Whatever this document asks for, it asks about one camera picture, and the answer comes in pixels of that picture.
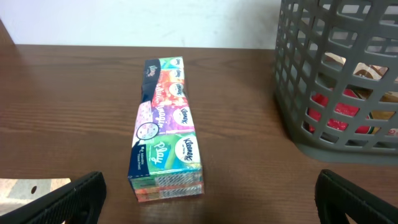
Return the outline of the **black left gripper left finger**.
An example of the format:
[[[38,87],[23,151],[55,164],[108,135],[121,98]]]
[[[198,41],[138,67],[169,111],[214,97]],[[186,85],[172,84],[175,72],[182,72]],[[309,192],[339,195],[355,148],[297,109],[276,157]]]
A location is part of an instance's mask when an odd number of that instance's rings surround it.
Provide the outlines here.
[[[97,224],[105,199],[103,174],[99,171],[90,172],[1,216],[1,223]]]

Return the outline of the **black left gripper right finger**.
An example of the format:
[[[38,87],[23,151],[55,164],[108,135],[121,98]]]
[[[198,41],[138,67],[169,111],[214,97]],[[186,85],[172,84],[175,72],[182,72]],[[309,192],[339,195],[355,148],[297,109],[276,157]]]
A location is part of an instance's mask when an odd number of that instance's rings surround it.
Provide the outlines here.
[[[397,223],[397,207],[328,169],[317,178],[315,203],[321,224]]]

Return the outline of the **beige brown Pantree bag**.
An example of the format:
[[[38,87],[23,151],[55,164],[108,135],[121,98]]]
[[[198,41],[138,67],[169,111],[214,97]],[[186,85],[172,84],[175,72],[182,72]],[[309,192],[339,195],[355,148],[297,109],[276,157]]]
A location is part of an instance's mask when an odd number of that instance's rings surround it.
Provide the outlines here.
[[[339,55],[326,52],[325,62],[330,62],[331,65],[337,65],[338,67],[343,67],[346,62],[346,59]],[[361,78],[379,81],[387,71],[388,71],[387,67],[381,67],[378,65],[368,65],[360,62],[357,64],[353,72],[353,75]],[[370,89],[353,86],[353,85],[348,85],[348,89],[350,89],[353,92],[356,98],[360,98],[363,100],[367,100],[373,93],[373,91]],[[397,92],[396,91],[385,92],[380,101],[388,103],[397,103]],[[372,110],[370,112],[369,117],[371,119],[388,120],[393,115],[394,115],[393,111]]]

